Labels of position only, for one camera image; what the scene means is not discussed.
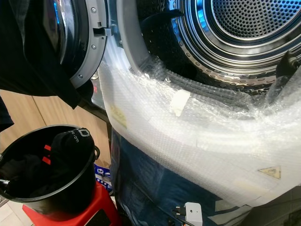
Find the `warning triangle sticker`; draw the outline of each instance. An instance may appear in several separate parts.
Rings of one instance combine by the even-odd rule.
[[[258,171],[261,173],[265,173],[266,175],[269,175],[271,177],[281,179],[281,166],[259,169]]]

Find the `red plastic stool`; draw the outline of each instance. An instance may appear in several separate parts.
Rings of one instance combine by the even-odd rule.
[[[98,183],[91,204],[76,218],[53,221],[25,205],[22,209],[35,226],[121,226],[120,217],[109,193]]]

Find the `yellow warning label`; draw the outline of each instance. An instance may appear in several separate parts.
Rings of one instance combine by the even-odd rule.
[[[261,173],[265,173],[271,177],[281,179],[281,166],[269,167],[265,169],[258,170]]]
[[[127,128],[127,119],[126,116],[123,114],[122,110],[120,110],[114,105],[111,105],[111,113],[116,121],[118,121],[121,125]]]

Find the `bubble wrap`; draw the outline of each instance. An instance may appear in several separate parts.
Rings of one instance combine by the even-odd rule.
[[[104,62],[99,68],[113,128],[163,166],[237,206],[265,204],[301,184],[297,73],[279,96],[272,86],[267,97],[251,97],[181,79],[158,60],[136,74]]]

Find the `black bucket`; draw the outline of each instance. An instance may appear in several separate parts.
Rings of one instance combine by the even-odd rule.
[[[39,150],[43,150],[45,144],[51,144],[57,134],[77,128],[55,125],[32,131],[17,139],[2,153],[0,166],[14,156],[26,153],[37,155],[42,159],[43,152]],[[52,220],[63,221],[74,218],[88,207],[95,192],[94,161],[100,154],[97,147],[95,150],[87,150],[91,155],[82,171],[72,181],[54,192],[34,198],[12,197],[1,189],[0,194],[11,201],[21,202]]]

